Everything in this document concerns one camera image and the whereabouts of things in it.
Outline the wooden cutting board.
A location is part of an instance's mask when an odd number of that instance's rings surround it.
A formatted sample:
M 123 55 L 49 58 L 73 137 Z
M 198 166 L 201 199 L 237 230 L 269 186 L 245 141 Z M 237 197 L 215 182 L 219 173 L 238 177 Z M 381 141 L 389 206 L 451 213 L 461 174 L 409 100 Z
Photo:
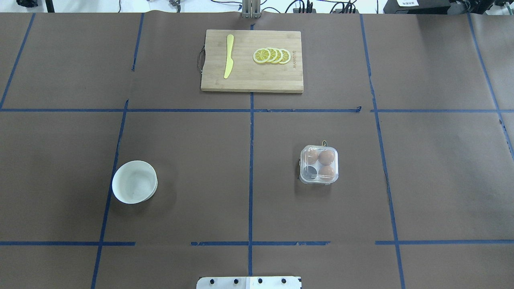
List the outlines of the wooden cutting board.
M 233 71 L 224 79 L 226 37 L 235 37 Z M 287 64 L 256 63 L 252 55 L 259 48 L 287 49 Z M 201 90 L 205 92 L 291 93 L 304 91 L 302 35 L 299 31 L 235 31 L 206 32 Z

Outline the white paper bowl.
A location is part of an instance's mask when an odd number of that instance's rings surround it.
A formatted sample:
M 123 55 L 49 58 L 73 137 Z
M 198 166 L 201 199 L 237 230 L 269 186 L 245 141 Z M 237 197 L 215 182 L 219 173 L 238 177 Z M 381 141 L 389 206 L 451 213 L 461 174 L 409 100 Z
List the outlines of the white paper bowl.
M 125 204 L 144 202 L 157 190 L 156 170 L 145 161 L 130 161 L 115 172 L 111 187 L 114 196 Z

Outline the yellow plastic knife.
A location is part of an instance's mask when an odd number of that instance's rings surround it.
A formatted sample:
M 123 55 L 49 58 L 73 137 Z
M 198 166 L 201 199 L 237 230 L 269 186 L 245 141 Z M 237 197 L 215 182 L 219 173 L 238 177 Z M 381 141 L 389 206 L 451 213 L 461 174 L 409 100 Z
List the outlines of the yellow plastic knife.
M 226 64 L 224 68 L 224 79 L 228 79 L 231 72 L 233 71 L 233 44 L 234 44 L 235 37 L 232 34 L 227 35 L 226 37 Z

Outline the brown egg carried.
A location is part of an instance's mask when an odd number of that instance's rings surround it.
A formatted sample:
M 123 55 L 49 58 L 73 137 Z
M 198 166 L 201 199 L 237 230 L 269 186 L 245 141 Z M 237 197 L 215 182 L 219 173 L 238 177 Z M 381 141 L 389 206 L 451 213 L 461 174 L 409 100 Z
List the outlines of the brown egg carried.
M 331 166 L 322 166 L 319 170 L 319 179 L 323 181 L 331 181 L 335 177 L 335 170 Z

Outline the aluminium frame post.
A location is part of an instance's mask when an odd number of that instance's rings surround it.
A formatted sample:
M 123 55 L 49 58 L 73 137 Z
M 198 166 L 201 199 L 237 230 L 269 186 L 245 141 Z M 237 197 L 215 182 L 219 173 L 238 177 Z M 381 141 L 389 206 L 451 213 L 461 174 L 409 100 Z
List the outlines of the aluminium frame post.
M 242 0 L 242 18 L 258 19 L 261 18 L 261 0 Z

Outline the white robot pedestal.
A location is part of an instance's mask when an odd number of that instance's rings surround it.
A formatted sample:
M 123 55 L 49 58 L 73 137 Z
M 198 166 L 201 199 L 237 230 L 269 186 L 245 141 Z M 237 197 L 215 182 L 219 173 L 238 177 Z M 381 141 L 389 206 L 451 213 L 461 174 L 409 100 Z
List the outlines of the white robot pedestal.
M 301 277 L 296 276 L 243 276 L 202 277 L 197 289 L 301 289 Z

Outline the brown egg in box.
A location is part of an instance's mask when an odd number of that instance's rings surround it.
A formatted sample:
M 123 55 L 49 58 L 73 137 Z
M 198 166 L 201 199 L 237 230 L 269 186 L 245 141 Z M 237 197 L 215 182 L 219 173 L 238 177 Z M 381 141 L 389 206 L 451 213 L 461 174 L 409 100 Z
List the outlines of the brown egg in box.
M 308 150 L 306 150 L 303 153 L 303 157 L 302 157 L 303 161 L 305 161 L 305 163 L 307 163 L 307 165 L 309 165 L 309 166 L 314 165 L 318 161 L 318 158 L 319 158 L 319 150 L 312 149 L 312 148 L 309 148 Z
M 318 161 L 323 166 L 330 166 L 334 162 L 335 157 L 336 157 L 336 153 L 333 150 L 329 150 L 329 149 L 322 150 L 319 153 Z

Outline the yellow lemon slice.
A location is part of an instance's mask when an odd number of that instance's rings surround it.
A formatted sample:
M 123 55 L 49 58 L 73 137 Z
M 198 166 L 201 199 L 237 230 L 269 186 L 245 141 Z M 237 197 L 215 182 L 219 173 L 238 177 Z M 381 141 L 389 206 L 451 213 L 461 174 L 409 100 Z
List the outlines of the yellow lemon slice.
M 271 52 L 267 48 L 259 48 L 253 53 L 252 58 L 256 63 L 266 63 L 271 59 Z

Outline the clear plastic egg box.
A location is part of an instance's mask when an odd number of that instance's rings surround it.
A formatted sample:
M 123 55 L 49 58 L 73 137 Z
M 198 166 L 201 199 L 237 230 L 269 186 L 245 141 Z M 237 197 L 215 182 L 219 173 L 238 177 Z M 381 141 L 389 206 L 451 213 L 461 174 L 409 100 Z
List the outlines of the clear plastic egg box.
M 303 161 L 303 159 L 302 159 L 303 153 L 306 150 L 308 150 L 309 148 L 317 149 L 317 150 L 319 150 L 319 153 L 322 150 L 327 150 L 327 149 L 333 150 L 336 153 L 335 160 L 330 165 L 335 170 L 335 177 L 333 178 L 333 180 L 326 182 L 326 181 L 319 179 L 319 170 L 323 166 L 319 161 L 317 161 L 312 166 L 307 165 L 307 163 L 305 163 L 305 161 Z M 335 181 L 337 181 L 339 179 L 339 163 L 338 163 L 338 161 L 339 161 L 338 151 L 335 148 L 330 147 L 326 140 L 323 140 L 321 145 L 319 145 L 319 146 L 314 146 L 314 145 L 305 146 L 301 150 L 300 157 L 299 157 L 299 180 L 305 184 L 331 185 L 332 183 L 334 183 Z

